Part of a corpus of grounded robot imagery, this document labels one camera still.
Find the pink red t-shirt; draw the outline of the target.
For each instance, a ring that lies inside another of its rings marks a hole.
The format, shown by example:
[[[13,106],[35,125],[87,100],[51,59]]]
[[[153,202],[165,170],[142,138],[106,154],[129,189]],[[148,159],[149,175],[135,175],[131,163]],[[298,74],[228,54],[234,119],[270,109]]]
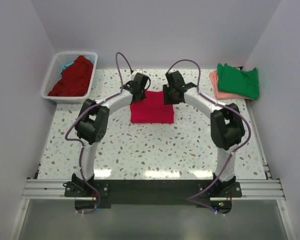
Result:
[[[133,124],[173,124],[174,108],[164,104],[163,91],[146,91],[146,98],[130,105]]]

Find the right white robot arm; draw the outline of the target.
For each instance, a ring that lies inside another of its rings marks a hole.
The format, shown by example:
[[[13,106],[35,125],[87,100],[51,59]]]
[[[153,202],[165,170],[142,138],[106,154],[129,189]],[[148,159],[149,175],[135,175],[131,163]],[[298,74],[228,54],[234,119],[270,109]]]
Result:
[[[212,182],[199,193],[190,196],[192,201],[207,191],[223,197],[236,182],[235,161],[236,152],[242,148],[251,137],[248,129],[248,138],[241,143],[245,135],[244,124],[247,120],[240,114],[236,104],[223,104],[200,92],[199,86],[190,82],[185,83],[179,71],[166,72],[167,84],[164,84],[163,97],[165,105],[185,103],[198,109],[210,120],[210,136],[217,147],[217,166],[213,173]]]

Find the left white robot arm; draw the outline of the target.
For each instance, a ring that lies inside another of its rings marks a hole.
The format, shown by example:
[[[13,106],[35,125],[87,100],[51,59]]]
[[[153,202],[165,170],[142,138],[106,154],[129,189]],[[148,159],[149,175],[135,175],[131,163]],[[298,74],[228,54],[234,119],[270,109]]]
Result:
[[[145,99],[146,90],[151,84],[150,78],[143,73],[133,73],[132,77],[132,80],[121,87],[120,92],[104,100],[85,100],[77,119],[69,129],[76,130],[77,138],[69,138],[70,131],[66,133],[67,141],[78,141],[81,144],[78,170],[72,174],[70,186],[66,187],[66,197],[101,199],[94,186],[94,160],[97,146],[106,135],[109,116],[125,106]]]

